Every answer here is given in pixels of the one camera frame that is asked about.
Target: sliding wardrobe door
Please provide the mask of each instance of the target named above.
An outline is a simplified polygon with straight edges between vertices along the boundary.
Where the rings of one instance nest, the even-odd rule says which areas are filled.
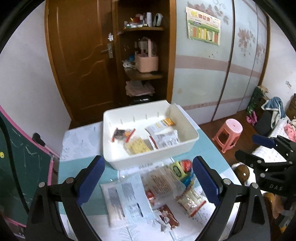
[[[244,99],[242,100],[238,111],[245,110],[250,102],[251,96],[253,94],[254,89],[259,83],[259,79],[262,73],[263,64],[265,60],[265,51],[267,45],[267,22],[266,16],[262,12],[262,10],[256,6],[257,8],[257,20],[258,20],[258,41],[256,48],[256,56],[254,61],[254,67],[251,74],[251,78],[249,81],[249,85],[247,87],[246,93],[244,95]]]
[[[185,8],[221,20],[220,45],[188,38]],[[172,102],[181,105],[198,124],[211,121],[229,67],[233,36],[231,0],[177,1],[176,65]]]
[[[234,12],[232,59],[214,120],[233,115],[238,111],[249,85],[256,56],[258,36],[256,4],[252,0],[234,0]]]

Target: wooden door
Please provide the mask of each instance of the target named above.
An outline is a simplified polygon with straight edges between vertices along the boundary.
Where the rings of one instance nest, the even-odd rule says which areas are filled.
[[[119,103],[111,0],[47,0],[45,11],[49,59],[71,118],[101,121]]]

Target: plastic stool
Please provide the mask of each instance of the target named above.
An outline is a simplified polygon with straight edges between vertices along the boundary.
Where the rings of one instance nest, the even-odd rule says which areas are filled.
[[[229,134],[225,144],[222,144],[218,138],[222,132],[227,132]],[[217,141],[219,146],[222,147],[222,152],[225,153],[235,146],[241,133],[242,125],[236,119],[227,119],[213,140]]]

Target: wooden floor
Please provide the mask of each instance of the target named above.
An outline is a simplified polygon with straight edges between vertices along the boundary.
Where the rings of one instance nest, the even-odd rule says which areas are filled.
[[[242,124],[243,131],[241,133],[241,136],[239,137],[239,140],[237,141],[236,146],[226,151],[226,153],[222,153],[221,147],[217,144],[216,141],[213,141],[212,138],[216,135],[216,133],[218,132],[220,127],[224,124],[224,122],[230,118],[234,118],[238,120]],[[225,160],[228,162],[230,166],[238,162],[234,157],[234,154],[237,150],[241,149],[247,153],[252,153],[258,147],[258,145],[252,142],[252,136],[254,134],[257,134],[257,131],[254,129],[254,127],[251,124],[249,124],[246,121],[245,110],[239,111],[235,115],[228,116],[223,119],[212,121],[209,123],[205,123],[199,126],[204,131],[204,133],[210,138],[210,140],[215,144],[217,149],[220,151],[220,153],[223,155],[223,157],[225,158]],[[223,143],[225,140],[226,140],[226,136],[224,138],[221,136],[221,142]]]

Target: green chalkboard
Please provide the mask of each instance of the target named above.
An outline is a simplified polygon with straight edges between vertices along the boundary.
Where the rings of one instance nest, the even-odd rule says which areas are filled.
[[[6,217],[26,224],[37,186],[47,182],[51,156],[23,136],[1,112],[0,127],[0,205]]]

